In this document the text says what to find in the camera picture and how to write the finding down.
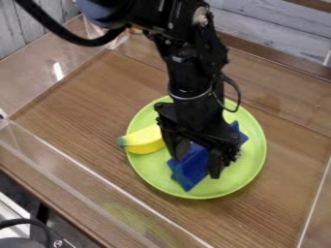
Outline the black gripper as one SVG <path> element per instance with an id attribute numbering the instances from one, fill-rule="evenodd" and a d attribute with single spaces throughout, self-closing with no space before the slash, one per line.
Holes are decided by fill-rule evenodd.
<path id="1" fill-rule="evenodd" d="M 208 149 L 206 171 L 212 179 L 218 179 L 221 172 L 236 161 L 239 152 L 239 132 L 224 119 L 222 108 L 214 97 L 198 99 L 174 98 L 170 102 L 153 105 L 170 157 L 182 160 L 194 142 Z"/>

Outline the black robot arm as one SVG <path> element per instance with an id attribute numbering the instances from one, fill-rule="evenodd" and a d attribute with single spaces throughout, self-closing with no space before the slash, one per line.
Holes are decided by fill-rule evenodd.
<path id="1" fill-rule="evenodd" d="M 82 15 L 106 30 L 94 39 L 68 31 L 33 0 L 14 2 L 54 35 L 82 47 L 105 45 L 132 26 L 142 29 L 166 65 L 172 101 L 153 106 L 165 147 L 177 161 L 192 142 L 205 147 L 206 171 L 217 179 L 236 160 L 240 136 L 222 116 L 228 47 L 205 0 L 76 0 Z"/>

